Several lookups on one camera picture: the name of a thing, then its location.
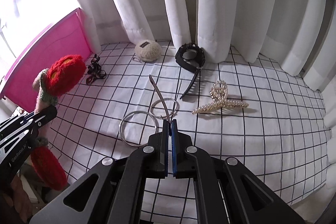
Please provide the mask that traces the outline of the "pink strawberry plush headband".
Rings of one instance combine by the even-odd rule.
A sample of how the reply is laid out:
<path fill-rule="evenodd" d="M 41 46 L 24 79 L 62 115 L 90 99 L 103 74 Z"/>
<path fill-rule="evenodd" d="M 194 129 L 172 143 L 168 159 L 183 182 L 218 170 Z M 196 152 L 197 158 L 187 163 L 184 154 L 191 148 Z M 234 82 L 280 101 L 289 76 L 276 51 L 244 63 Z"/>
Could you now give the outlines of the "pink strawberry plush headband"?
<path fill-rule="evenodd" d="M 83 77 L 86 70 L 80 55 L 66 55 L 53 63 L 50 68 L 43 69 L 33 82 L 33 89 L 38 92 L 34 109 L 41 113 L 49 106 L 56 106 L 58 99 L 69 92 Z M 40 126 L 35 139 L 35 148 L 30 158 L 35 172 L 51 189 L 62 190 L 67 184 L 67 176 L 56 156 L 48 148 L 47 132 L 50 122 Z"/>

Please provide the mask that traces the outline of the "thin metal hair pin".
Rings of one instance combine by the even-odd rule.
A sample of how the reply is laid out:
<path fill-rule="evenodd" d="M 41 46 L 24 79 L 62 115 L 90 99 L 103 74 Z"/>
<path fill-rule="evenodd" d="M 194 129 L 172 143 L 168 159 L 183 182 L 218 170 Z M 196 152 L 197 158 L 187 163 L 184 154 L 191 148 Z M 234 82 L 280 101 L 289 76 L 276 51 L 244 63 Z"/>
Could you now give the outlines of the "thin metal hair pin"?
<path fill-rule="evenodd" d="M 157 87 L 157 84 L 155 83 L 154 78 L 152 77 L 152 75 L 149 75 L 149 81 L 151 83 L 151 85 L 153 86 L 155 92 L 157 93 L 158 97 L 159 97 L 159 101 L 162 103 L 162 106 L 165 110 L 166 116 L 165 118 L 161 118 L 161 119 L 166 119 L 169 123 L 171 122 L 171 115 L 169 114 L 168 108 L 166 106 L 165 103 L 165 99 L 163 98 L 161 91 L 159 90 L 159 88 Z"/>

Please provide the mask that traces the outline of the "black digital wrist watch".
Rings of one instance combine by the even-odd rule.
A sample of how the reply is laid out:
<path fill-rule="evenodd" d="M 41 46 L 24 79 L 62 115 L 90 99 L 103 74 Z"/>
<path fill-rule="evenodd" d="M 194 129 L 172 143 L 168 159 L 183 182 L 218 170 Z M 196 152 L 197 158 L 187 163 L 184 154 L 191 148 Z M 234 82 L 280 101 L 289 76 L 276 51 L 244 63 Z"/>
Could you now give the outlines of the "black digital wrist watch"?
<path fill-rule="evenodd" d="M 188 43 L 178 48 L 177 53 L 175 54 L 175 62 L 183 69 L 194 74 L 189 86 L 180 97 L 180 99 L 182 99 L 193 87 L 198 74 L 201 72 L 206 62 L 206 57 L 202 48 L 194 43 Z"/>

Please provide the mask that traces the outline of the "silver bangle outer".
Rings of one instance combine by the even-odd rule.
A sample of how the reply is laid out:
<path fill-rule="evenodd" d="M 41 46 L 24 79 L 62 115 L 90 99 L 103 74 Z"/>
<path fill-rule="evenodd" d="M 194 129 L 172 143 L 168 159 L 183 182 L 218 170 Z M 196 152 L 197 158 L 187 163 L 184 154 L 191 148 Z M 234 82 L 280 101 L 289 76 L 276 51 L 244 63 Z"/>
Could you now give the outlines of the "silver bangle outer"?
<path fill-rule="evenodd" d="M 133 121 L 136 115 L 146 116 L 145 123 Z M 142 147 L 146 140 L 143 138 L 145 130 L 153 129 L 154 133 L 158 132 L 158 122 L 149 112 L 137 110 L 127 113 L 121 120 L 118 133 L 124 143 L 131 147 Z"/>

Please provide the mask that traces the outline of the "white black grid cloth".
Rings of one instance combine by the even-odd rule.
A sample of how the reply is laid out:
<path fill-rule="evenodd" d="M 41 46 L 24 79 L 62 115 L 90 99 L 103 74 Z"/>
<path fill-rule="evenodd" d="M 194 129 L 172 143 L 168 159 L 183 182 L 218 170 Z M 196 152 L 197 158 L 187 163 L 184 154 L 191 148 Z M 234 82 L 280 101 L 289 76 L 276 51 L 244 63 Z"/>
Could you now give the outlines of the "white black grid cloth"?
<path fill-rule="evenodd" d="M 321 94 L 275 61 L 261 55 L 250 64 L 231 48 L 226 61 L 206 64 L 180 99 L 193 74 L 175 62 L 170 42 L 161 47 L 160 59 L 151 64 L 137 61 L 131 43 L 104 45 L 100 62 L 106 78 L 92 85 L 82 81 L 60 98 L 48 138 L 68 181 L 79 179 L 105 156 L 120 159 L 134 150 L 122 141 L 118 127 L 127 113 L 149 112 L 158 100 L 149 82 L 152 75 L 162 95 L 178 101 L 178 129 L 194 145 L 218 159 L 238 158 L 305 220 L 314 222 L 334 195 L 326 187 L 331 131 L 323 122 Z M 192 114 L 213 101 L 210 89 L 218 80 L 227 83 L 229 99 L 249 106 Z"/>

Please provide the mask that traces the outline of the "pink plastic storage bin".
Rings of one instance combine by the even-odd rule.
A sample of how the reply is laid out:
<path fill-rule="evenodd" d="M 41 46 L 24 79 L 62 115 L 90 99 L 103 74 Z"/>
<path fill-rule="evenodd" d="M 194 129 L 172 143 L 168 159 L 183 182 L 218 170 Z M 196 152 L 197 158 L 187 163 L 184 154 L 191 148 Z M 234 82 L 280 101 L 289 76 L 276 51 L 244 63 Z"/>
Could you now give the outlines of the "pink plastic storage bin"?
<path fill-rule="evenodd" d="M 66 55 L 82 55 L 84 60 L 90 57 L 92 51 L 84 28 L 85 19 L 84 11 L 77 8 L 38 34 L 1 79 L 1 98 L 32 112 L 37 98 L 32 84 L 42 69 Z"/>

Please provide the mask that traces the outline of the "pearl gold hair claw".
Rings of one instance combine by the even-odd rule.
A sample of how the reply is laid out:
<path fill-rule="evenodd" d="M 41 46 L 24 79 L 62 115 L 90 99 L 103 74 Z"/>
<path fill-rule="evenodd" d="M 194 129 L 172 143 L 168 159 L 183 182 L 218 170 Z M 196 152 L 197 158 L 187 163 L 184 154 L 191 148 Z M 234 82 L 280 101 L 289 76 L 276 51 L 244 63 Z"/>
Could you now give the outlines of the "pearl gold hair claw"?
<path fill-rule="evenodd" d="M 223 80 L 218 80 L 213 83 L 210 89 L 210 97 L 213 100 L 211 103 L 205 104 L 192 110 L 192 114 L 208 113 L 218 109 L 244 109 L 249 106 L 248 103 L 242 100 L 233 100 L 228 98 L 228 85 Z"/>

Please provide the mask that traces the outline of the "silver bangle near watch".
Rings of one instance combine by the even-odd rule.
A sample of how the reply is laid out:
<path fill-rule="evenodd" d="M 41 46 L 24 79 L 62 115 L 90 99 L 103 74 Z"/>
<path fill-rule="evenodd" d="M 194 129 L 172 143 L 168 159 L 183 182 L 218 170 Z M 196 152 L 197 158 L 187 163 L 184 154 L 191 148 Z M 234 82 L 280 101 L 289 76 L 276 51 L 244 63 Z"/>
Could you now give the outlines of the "silver bangle near watch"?
<path fill-rule="evenodd" d="M 167 101 L 171 101 L 172 105 L 171 108 L 168 108 L 166 104 L 163 104 L 161 100 L 156 100 L 154 101 L 151 106 L 150 106 L 150 110 L 149 113 L 154 116 L 154 118 L 158 118 L 158 119 L 167 119 L 167 115 L 163 116 L 163 115 L 156 115 L 154 113 L 154 110 L 158 108 L 158 105 L 161 104 L 162 105 L 162 110 L 164 112 L 167 112 L 169 114 L 169 118 L 173 119 L 173 117 L 177 114 L 178 110 L 179 110 L 179 103 L 177 100 L 175 100 L 174 98 L 164 98 L 163 99 L 164 102 Z"/>

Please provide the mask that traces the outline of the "beige fluffy hair clip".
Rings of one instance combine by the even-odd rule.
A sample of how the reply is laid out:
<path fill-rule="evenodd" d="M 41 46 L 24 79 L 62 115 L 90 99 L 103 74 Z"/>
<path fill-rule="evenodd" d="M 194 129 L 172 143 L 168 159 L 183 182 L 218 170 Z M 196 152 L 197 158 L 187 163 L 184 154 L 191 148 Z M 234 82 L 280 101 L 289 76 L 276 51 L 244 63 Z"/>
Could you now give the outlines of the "beige fluffy hair clip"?
<path fill-rule="evenodd" d="M 142 62 L 154 62 L 160 58 L 161 46 L 154 40 L 144 40 L 135 46 L 135 55 Z"/>

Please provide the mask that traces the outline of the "white curtain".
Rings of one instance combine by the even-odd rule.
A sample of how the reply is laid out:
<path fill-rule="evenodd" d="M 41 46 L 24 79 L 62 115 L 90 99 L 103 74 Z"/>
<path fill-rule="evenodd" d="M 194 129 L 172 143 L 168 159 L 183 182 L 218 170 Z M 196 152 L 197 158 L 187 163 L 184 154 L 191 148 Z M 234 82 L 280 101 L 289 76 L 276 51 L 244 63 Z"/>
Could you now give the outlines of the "white curtain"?
<path fill-rule="evenodd" d="M 335 0 L 77 0 L 91 50 L 104 43 L 196 42 L 218 63 L 234 46 L 245 61 L 263 54 L 322 92 L 335 128 Z"/>

